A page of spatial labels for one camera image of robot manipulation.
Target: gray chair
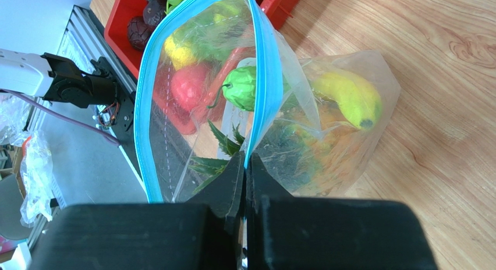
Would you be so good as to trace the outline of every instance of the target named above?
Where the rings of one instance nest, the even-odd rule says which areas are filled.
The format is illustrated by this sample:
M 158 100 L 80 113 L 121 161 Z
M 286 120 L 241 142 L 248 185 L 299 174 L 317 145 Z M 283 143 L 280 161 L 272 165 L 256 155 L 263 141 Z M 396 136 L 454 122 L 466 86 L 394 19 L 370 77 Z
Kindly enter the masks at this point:
M 23 199 L 14 174 L 0 180 L 0 235 L 10 240 L 28 238 L 30 228 L 21 225 L 19 211 Z

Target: green pepper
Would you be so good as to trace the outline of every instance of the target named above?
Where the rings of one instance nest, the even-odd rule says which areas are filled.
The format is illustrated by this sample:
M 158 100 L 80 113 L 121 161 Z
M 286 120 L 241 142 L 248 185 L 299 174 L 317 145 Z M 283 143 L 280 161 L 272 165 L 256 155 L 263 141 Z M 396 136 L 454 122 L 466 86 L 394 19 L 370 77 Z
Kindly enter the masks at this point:
M 257 67 L 244 66 L 231 71 L 222 85 L 222 92 L 226 100 L 243 111 L 255 110 L 255 91 L 257 88 Z M 221 89 L 212 106 L 217 105 Z

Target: pepper stem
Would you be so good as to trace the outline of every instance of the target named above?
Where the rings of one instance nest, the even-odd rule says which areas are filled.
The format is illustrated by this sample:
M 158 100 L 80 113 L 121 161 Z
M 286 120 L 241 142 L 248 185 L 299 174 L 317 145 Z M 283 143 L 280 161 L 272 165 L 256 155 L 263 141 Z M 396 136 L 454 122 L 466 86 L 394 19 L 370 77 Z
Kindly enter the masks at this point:
M 219 90 L 217 91 L 217 95 L 215 96 L 215 102 L 214 102 L 214 105 L 209 105 L 209 106 L 207 106 L 207 109 L 212 109 L 212 108 L 214 108 L 214 107 L 216 107 L 216 106 L 217 106 L 217 103 L 219 103 L 219 96 L 221 95 L 221 90 L 222 90 L 222 88 L 224 88 L 224 87 L 232 87 L 232 84 L 231 84 L 231 83 L 228 83 L 228 84 L 224 84 L 224 85 L 222 85 L 222 86 L 219 88 Z

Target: white wall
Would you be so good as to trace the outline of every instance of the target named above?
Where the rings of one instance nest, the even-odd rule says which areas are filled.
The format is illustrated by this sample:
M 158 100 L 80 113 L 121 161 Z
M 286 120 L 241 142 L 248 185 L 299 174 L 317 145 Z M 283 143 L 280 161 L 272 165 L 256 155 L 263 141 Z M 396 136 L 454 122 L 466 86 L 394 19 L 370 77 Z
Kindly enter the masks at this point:
M 0 48 L 56 54 L 73 5 L 91 0 L 0 0 Z

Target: red tomato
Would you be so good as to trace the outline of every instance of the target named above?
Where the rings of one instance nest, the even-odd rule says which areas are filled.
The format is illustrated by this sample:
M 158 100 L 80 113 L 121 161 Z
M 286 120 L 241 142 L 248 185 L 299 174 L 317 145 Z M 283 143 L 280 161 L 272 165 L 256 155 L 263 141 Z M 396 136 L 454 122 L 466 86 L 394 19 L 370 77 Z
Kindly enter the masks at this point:
M 190 112 L 200 103 L 205 87 L 205 79 L 210 67 L 205 63 L 179 69 L 171 80 L 171 91 L 176 102 Z

